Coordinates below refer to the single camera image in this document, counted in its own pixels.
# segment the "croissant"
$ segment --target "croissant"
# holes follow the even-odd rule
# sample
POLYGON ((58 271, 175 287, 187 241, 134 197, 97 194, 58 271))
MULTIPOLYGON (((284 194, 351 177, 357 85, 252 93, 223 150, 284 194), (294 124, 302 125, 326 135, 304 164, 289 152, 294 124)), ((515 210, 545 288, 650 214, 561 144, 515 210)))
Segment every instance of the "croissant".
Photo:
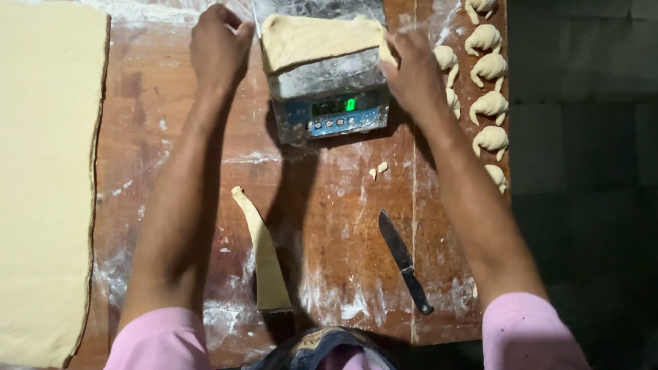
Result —
POLYGON ((487 150, 498 150, 495 159, 500 162, 508 144, 509 140, 504 129, 498 126, 487 126, 473 139, 473 151, 480 158, 480 146, 487 150))
POLYGON ((493 49, 493 53, 498 54, 503 47, 503 38, 494 26, 491 24, 483 24, 478 26, 466 39, 464 47, 468 54, 475 57, 480 56, 480 54, 475 51, 475 47, 479 47, 482 50, 493 49))
POLYGON ((473 22, 473 24, 479 24, 480 20, 478 19, 477 12, 488 12, 484 18, 489 19, 494 13, 494 5, 495 0, 466 0, 464 3, 464 9, 466 9, 470 21, 473 22))
POLYGON ((504 194, 505 190, 507 189, 507 181, 505 180, 505 174, 503 173, 503 170, 501 170, 500 167, 494 165, 484 165, 484 169, 486 169, 489 173, 489 176, 492 177, 493 183, 498 186, 500 194, 504 194))
POLYGON ((473 69, 470 71, 470 79, 473 80, 479 88, 482 88, 484 84, 479 76, 482 76, 487 80, 497 78, 495 82, 495 90, 500 92, 506 74, 507 62, 505 61, 505 58, 500 54, 487 54, 483 56, 475 66, 473 66, 473 69))
POLYGON ((452 47, 446 45, 439 45, 434 48, 434 56, 436 57, 436 62, 439 63, 441 70, 450 70, 448 74, 448 82, 446 87, 452 88, 455 84, 455 78, 459 72, 459 65, 457 64, 457 56, 452 50, 452 47))
POLYGON ((457 97, 455 90, 452 90, 451 88, 445 89, 445 96, 447 97, 448 100, 448 107, 450 107, 453 110, 457 119, 460 119, 461 105, 459 104, 459 98, 457 97))
POLYGON ((499 92, 488 92, 470 106, 468 115, 470 116, 470 120, 477 126, 480 126, 478 113, 487 116, 496 116, 495 123, 497 126, 500 126, 505 120, 508 108, 509 103, 505 100, 503 94, 499 92))

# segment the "person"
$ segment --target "person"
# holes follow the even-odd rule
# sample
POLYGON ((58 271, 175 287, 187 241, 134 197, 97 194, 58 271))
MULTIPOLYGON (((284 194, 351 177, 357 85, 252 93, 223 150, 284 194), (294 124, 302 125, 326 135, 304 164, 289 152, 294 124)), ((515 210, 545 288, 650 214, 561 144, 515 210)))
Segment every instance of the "person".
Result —
MULTIPOLYGON (((252 24, 222 5, 209 7, 192 30, 195 101, 148 200, 106 369, 211 369, 201 320, 203 287, 215 233, 224 127, 246 75, 253 32, 252 24)), ((429 143, 445 212, 480 292, 485 368, 589 368, 549 303, 507 204, 447 106, 427 37, 410 32, 387 34, 386 40, 399 55, 399 69, 387 62, 380 68, 429 143)), ((281 345, 251 368, 395 368, 355 330, 314 329, 304 335, 315 341, 292 338, 297 342, 281 345), (310 342, 315 345, 300 345, 310 342)))

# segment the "rolled dough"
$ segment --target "rolled dough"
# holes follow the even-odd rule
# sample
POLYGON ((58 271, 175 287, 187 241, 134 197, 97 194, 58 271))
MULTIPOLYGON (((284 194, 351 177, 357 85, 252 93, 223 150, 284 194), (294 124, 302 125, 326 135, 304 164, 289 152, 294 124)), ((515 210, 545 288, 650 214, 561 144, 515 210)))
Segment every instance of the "rolled dough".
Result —
POLYGON ((397 66, 384 41, 385 33, 378 20, 361 15, 344 20, 272 14, 263 22, 263 70, 272 73, 373 47, 379 47, 380 59, 397 66))
POLYGON ((265 227, 261 214, 245 196, 242 188, 236 186, 231 193, 247 218, 256 256, 256 306, 258 309, 267 310, 291 308, 292 304, 270 231, 265 227))
POLYGON ((0 1, 0 363, 62 367, 80 341, 108 25, 0 1))

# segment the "knife handle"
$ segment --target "knife handle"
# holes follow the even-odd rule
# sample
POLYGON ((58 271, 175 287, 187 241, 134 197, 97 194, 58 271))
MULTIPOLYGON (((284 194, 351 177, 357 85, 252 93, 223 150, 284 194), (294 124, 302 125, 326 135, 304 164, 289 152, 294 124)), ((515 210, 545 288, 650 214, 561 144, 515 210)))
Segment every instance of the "knife handle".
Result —
POLYGON ((422 289, 420 282, 414 276, 413 271, 402 273, 402 277, 405 279, 407 288, 409 288, 409 293, 413 299, 416 307, 420 311, 421 315, 429 315, 434 311, 434 307, 430 305, 430 302, 427 302, 427 297, 425 296, 425 291, 422 289))

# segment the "pink shirt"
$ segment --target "pink shirt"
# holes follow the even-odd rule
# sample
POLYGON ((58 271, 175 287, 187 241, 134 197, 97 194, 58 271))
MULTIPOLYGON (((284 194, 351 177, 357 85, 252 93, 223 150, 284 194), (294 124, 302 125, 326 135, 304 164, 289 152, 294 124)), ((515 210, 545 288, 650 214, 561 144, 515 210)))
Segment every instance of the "pink shirt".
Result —
MULTIPOLYGON (((529 293, 509 293, 487 307, 482 320, 482 349, 487 370, 589 369, 580 346, 547 301, 529 293)), ((362 350, 329 354, 321 369, 381 370, 362 350)), ((133 320, 112 345, 107 370, 212 369, 201 319, 192 311, 170 307, 133 320)))

